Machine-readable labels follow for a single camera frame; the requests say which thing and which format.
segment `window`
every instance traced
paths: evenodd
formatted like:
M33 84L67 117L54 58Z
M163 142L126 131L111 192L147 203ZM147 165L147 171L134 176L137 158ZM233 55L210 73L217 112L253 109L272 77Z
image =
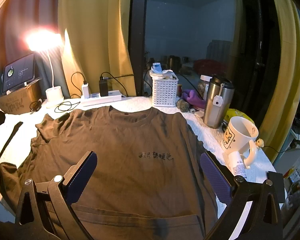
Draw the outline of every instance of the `window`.
M185 75L226 75L240 0L147 0L145 53L148 66ZM177 75L183 89L191 85Z
M131 0L128 47L138 96L151 92L143 79L153 62L183 89L192 89L183 76L196 87L222 74L235 87L230 107L261 124L280 66L274 0Z

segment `brown t-shirt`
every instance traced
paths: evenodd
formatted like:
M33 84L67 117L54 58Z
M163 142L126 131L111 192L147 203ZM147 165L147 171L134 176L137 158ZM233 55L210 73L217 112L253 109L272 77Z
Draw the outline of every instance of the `brown t-shirt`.
M23 164L0 165L0 192L12 209L26 179L50 181L94 151L98 166L72 207L95 239L203 239L217 221L200 168L205 149L180 113L105 106L46 115L36 127Z

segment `white plastic basket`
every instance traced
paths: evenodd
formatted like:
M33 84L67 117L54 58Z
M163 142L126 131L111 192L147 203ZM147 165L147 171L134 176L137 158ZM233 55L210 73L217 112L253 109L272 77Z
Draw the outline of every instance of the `white plastic basket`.
M176 80L153 79L152 105L162 107L175 107L178 78Z

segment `wall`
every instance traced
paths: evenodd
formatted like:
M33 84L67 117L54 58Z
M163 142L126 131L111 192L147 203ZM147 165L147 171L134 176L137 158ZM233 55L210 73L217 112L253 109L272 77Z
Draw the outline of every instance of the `wall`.
M148 57L155 60L160 60L161 55L194 57L191 48L197 18L195 8L148 0L145 35Z
M196 58L205 58L212 40L233 41L236 0L218 0L203 6L199 11Z
M212 40L233 40L235 12L235 0L218 0L201 8L148 0L145 35L148 57L205 58Z

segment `desk lamp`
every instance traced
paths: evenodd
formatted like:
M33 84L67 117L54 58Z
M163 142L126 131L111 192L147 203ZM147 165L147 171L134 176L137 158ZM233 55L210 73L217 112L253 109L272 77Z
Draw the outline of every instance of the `desk lamp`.
M57 33L50 32L48 30L38 30L36 32L30 33L26 37L26 42L31 51L46 52L52 73L52 88L46 90L47 95L47 108L51 108L61 104L64 100L62 90L60 86L54 86L54 73L52 68L52 63L49 55L49 49L60 47L62 45L61 35Z

